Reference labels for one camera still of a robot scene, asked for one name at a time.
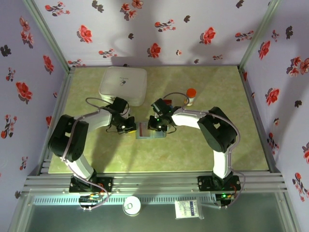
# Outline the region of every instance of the white label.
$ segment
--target white label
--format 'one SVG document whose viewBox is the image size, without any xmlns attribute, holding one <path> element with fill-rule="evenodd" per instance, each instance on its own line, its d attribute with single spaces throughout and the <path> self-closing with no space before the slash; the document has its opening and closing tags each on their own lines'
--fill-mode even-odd
<svg viewBox="0 0 309 232">
<path fill-rule="evenodd" d="M 197 200 L 175 201 L 176 218 L 199 217 Z"/>
</svg>

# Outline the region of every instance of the floor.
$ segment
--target floor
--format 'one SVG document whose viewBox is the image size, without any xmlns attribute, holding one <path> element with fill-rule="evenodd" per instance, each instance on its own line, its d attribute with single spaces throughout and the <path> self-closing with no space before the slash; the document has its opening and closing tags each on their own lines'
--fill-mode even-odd
<svg viewBox="0 0 309 232">
<path fill-rule="evenodd" d="M 236 66 L 173 66 L 143 67 L 147 71 L 147 94 L 140 107 L 132 107 L 136 122 L 148 121 L 154 115 L 151 104 L 164 95 L 178 91 L 185 93 L 190 87 L 197 90 L 195 103 L 187 107 L 210 110 L 220 107 L 238 127 L 241 142 L 232 154 L 232 165 L 238 170 L 267 170 L 263 149 L 253 116 Z M 85 103 L 86 97 L 99 97 L 98 88 L 106 68 L 77 68 L 64 110 L 78 116 L 95 111 Z M 170 97 L 173 105 L 181 106 L 184 98 Z M 166 138 L 136 140 L 135 134 L 107 133 L 106 128 L 87 135 L 84 155 L 88 162 L 101 172 L 165 172 L 210 171 L 213 168 L 213 151 L 200 130 L 178 127 Z M 49 173 L 70 171 L 53 156 Z"/>
</svg>

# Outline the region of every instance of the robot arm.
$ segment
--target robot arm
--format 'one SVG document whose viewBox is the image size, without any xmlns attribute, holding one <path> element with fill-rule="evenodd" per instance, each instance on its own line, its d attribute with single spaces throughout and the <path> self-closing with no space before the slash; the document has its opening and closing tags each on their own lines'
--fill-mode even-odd
<svg viewBox="0 0 309 232">
<path fill-rule="evenodd" d="M 95 173 L 95 170 L 90 166 L 83 154 L 86 136 L 89 132 L 109 125 L 116 126 L 118 133 L 128 133 L 136 130 L 134 117 L 128 117 L 129 109 L 125 114 L 121 114 L 126 104 L 127 102 L 125 100 L 116 98 L 113 104 L 85 115 L 76 123 L 72 140 L 65 157 L 66 165 L 75 174 L 89 180 Z M 56 156 L 63 157 L 70 137 L 67 134 L 71 133 L 74 122 L 79 118 L 81 117 L 71 117 L 69 115 L 60 117 L 48 142 L 49 149 Z"/>
<path fill-rule="evenodd" d="M 213 149 L 213 176 L 217 185 L 223 186 L 233 175 L 229 168 L 229 149 L 235 142 L 236 131 L 227 122 L 208 115 L 207 112 L 184 110 L 180 107 L 171 109 L 162 99 L 152 104 L 158 118 L 150 116 L 148 128 L 156 131 L 167 131 L 168 125 L 189 126 L 200 129 L 206 142 Z M 213 107 L 209 113 L 223 117 L 227 116 L 218 107 Z"/>
</svg>

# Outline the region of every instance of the red lid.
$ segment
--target red lid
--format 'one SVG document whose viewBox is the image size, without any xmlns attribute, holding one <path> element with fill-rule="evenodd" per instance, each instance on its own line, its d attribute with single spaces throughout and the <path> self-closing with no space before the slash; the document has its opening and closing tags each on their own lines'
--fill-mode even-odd
<svg viewBox="0 0 309 232">
<path fill-rule="evenodd" d="M 194 98 L 196 96 L 196 94 L 197 94 L 197 91 L 195 89 L 193 89 L 193 88 L 189 88 L 187 90 L 187 96 L 189 98 Z"/>
</svg>

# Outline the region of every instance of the white plastic container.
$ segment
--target white plastic container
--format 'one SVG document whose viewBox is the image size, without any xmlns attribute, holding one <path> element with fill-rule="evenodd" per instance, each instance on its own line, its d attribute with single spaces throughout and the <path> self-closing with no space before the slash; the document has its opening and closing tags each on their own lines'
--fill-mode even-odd
<svg viewBox="0 0 309 232">
<path fill-rule="evenodd" d="M 99 94 L 110 103 L 115 97 L 119 97 L 125 99 L 130 106 L 140 106 L 145 100 L 146 89 L 145 69 L 109 67 L 103 75 Z"/>
</svg>

